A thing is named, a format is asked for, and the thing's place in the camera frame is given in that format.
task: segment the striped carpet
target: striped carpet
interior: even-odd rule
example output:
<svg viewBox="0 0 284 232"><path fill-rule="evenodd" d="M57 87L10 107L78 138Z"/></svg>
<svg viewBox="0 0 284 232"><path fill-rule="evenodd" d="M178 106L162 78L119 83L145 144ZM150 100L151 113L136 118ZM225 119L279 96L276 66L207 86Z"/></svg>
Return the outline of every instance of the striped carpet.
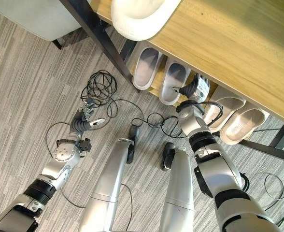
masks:
<svg viewBox="0 0 284 232"><path fill-rule="evenodd" d="M113 28L108 28L116 47L125 39ZM48 127L58 121L69 122L81 106L79 95L90 75L100 69L108 70L118 82L115 98L135 102L147 116L159 112L163 116L175 115L175 108L165 106L152 94L136 93L121 77L112 63L79 29L61 42L58 50L0 15L0 212L40 174L50 157L44 143ZM117 118L101 130L88 132L85 137L93 145L86 158L73 171L65 194L76 204L85 205L94 184L117 138L127 134L130 121L139 112L130 104L121 102ZM96 110L95 117L106 117L105 108ZM282 122L270 117L261 128L279 128ZM48 144L55 147L56 139L68 132L66 125L57 125L49 133ZM276 131L253 134L250 140L269 144ZM129 230L158 231L163 201L169 181L169 172L159 168L165 142L185 146L195 167L192 151L185 139L172 139L161 130L141 126L141 136L134 162L126 165L123 183L133 194L133 218ZM266 194L263 181L267 173L277 174L284 182L284 162L241 145L225 145L219 141L240 171L250 181L249 194L264 208L272 199ZM194 201L196 232L219 231L212 199L203 195L195 179ZM279 194L280 184L268 182L270 192ZM274 221L284 215L284 200L269 211ZM83 209L68 203L57 192L39 218L40 232L76 232ZM121 188L114 230L124 230L130 217L128 191Z"/></svg>

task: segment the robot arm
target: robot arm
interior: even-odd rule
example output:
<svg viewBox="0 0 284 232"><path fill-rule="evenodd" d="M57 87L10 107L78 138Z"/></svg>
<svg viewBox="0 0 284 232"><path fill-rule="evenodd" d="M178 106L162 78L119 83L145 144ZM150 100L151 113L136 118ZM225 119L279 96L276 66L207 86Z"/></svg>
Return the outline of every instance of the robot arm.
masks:
<svg viewBox="0 0 284 232"><path fill-rule="evenodd" d="M103 118L89 121L93 104L86 103L72 119L66 139L57 141L53 159L24 193L0 214L0 232L34 232L38 223L35 218L43 212L45 205L68 180L73 168L81 159L83 151L89 151L89 139L82 140L85 131L104 122Z"/></svg>
<svg viewBox="0 0 284 232"><path fill-rule="evenodd" d="M196 78L199 79L198 82L205 81L208 84L200 75ZM202 119L203 110L197 106L197 102L202 102L202 99L198 98L197 101L196 89L187 88L184 91L188 93L189 101L177 107L178 119L194 152L198 165L194 173L199 187L203 193L214 198L220 231L279 232L280 229L259 204L242 191L239 171Z"/></svg>

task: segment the slipper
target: slipper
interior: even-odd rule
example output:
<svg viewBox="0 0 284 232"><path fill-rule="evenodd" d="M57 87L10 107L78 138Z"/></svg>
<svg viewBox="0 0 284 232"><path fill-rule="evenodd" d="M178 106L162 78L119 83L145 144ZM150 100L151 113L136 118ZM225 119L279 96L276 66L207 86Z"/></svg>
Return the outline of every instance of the slipper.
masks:
<svg viewBox="0 0 284 232"><path fill-rule="evenodd" d="M219 131L228 121L231 115L246 103L246 100L225 88L218 86L210 98L211 102L217 102L223 106L223 115L212 125L209 126L212 133ZM203 120L209 124L219 113L219 108L215 105L207 105Z"/></svg>
<svg viewBox="0 0 284 232"><path fill-rule="evenodd" d="M247 101L241 109L234 112L222 127L220 138L226 144L237 144L262 125L269 115L266 111Z"/></svg>
<svg viewBox="0 0 284 232"><path fill-rule="evenodd" d="M112 0L113 27L130 40L147 40L168 21L181 0Z"/></svg>
<svg viewBox="0 0 284 232"><path fill-rule="evenodd" d="M162 53L151 47L141 51L132 80L137 89L146 90L151 86L162 58Z"/></svg>
<svg viewBox="0 0 284 232"><path fill-rule="evenodd" d="M173 87L183 87L190 74L190 69L175 60L168 58L164 71L159 99L165 105L173 105L180 97Z"/></svg>

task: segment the table leg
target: table leg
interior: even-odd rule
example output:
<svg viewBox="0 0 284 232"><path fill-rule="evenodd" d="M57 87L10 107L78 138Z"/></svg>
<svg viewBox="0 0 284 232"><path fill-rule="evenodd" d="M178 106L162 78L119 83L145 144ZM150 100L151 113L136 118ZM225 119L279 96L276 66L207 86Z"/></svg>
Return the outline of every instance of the table leg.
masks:
<svg viewBox="0 0 284 232"><path fill-rule="evenodd" d="M283 149L284 148L284 125L279 130L275 138L270 143L270 146L277 148L277 149Z"/></svg>
<svg viewBox="0 0 284 232"><path fill-rule="evenodd" d="M59 1L66 7L124 78L134 87L132 84L132 75L128 67L106 33L105 28L100 23L97 13L93 11L87 0Z"/></svg>
<svg viewBox="0 0 284 232"><path fill-rule="evenodd" d="M219 132L215 132L215 133L213 133L213 135L219 137ZM281 148L272 147L270 145L266 146L266 145L255 143L255 142L248 141L248 140L242 140L242 141L239 142L239 144L246 146L248 148L251 148L253 150L263 152L263 153L270 155L270 156L273 156L275 158L284 160L284 151Z"/></svg>

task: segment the tabletop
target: tabletop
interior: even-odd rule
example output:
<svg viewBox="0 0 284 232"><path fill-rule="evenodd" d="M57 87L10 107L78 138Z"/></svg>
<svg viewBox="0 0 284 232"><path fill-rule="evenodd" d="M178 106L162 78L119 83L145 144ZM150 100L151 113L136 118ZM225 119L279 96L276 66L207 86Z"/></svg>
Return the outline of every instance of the tabletop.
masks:
<svg viewBox="0 0 284 232"><path fill-rule="evenodd" d="M284 0L183 0L148 42L284 121Z"/></svg>

